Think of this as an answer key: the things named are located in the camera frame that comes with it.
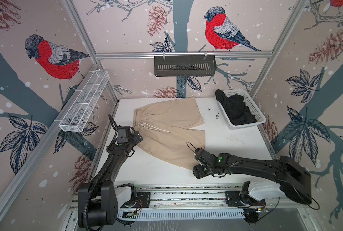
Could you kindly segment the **white plastic laundry basket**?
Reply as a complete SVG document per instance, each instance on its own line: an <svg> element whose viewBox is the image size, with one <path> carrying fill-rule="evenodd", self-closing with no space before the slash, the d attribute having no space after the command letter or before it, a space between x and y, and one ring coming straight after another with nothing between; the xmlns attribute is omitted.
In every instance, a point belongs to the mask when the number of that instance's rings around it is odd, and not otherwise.
<svg viewBox="0 0 343 231"><path fill-rule="evenodd" d="M222 111L222 115L223 115L229 129L231 129L231 130L243 129L243 128L257 126L257 125L260 125L260 124L263 124L266 122L266 118L265 118L264 114L260 111L258 106L254 103L254 101L249 96L247 91L245 91L243 89L222 90L222 91L224 92L224 94L227 97L230 97L230 96L235 95L235 94L243 96L244 102L246 103L246 106L249 107L251 113L256 117L256 120L258 121L256 123L250 123L250 124L244 124L244 125L238 125L238 126L233 125L230 122L228 116L226 115L222 105L217 101L217 104L218 104L220 110Z"/></svg>

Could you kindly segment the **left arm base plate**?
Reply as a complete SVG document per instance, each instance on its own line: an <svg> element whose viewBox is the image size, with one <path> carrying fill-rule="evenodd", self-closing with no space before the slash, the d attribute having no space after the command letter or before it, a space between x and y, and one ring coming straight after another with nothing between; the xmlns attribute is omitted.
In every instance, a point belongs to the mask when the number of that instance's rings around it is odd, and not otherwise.
<svg viewBox="0 0 343 231"><path fill-rule="evenodd" d="M151 193L137 192L133 194L128 191L116 193L120 208L149 208Z"/></svg>

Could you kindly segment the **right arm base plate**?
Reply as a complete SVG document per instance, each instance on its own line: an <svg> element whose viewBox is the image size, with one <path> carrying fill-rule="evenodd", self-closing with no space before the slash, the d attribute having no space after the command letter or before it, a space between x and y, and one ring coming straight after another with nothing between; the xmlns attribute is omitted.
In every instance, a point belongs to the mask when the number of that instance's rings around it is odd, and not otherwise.
<svg viewBox="0 0 343 231"><path fill-rule="evenodd" d="M249 207L265 207L265 200L257 201L249 195L242 196L240 191L226 191L226 204L229 207L249 208Z"/></svg>

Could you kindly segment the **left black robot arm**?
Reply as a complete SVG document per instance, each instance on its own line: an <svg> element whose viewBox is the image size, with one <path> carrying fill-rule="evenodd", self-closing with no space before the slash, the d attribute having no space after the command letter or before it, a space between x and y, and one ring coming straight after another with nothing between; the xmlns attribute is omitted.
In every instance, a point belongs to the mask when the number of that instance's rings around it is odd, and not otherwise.
<svg viewBox="0 0 343 231"><path fill-rule="evenodd" d="M87 231L94 227L100 231L117 220L119 204L114 181L122 164L133 155L134 147L143 140L133 127L118 126L117 132L115 141L106 149L108 158L100 171L78 190L78 225Z"/></svg>

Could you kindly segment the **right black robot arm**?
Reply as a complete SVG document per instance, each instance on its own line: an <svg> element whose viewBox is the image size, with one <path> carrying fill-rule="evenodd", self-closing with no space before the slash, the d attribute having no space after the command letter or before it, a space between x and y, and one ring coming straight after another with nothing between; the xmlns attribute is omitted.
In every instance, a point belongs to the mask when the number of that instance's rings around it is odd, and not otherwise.
<svg viewBox="0 0 343 231"><path fill-rule="evenodd" d="M223 178L227 175L248 175L262 178L259 183L246 181L241 198L261 201L272 197L286 196L288 199L311 205L311 175L297 162L287 156L279 159L258 160L220 153L218 156L202 148L194 150L195 160L199 162L193 167L197 179L207 176Z"/></svg>

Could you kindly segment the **beige drawstring shorts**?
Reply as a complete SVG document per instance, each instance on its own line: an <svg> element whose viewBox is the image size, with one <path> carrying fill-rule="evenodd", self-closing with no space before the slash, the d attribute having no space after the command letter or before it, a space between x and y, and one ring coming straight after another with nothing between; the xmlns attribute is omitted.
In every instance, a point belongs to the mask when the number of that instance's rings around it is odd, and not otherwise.
<svg viewBox="0 0 343 231"><path fill-rule="evenodd" d="M139 147L167 163L192 170L198 161L187 143L205 148L204 124L195 98L148 104L134 112L133 127L143 138Z"/></svg>

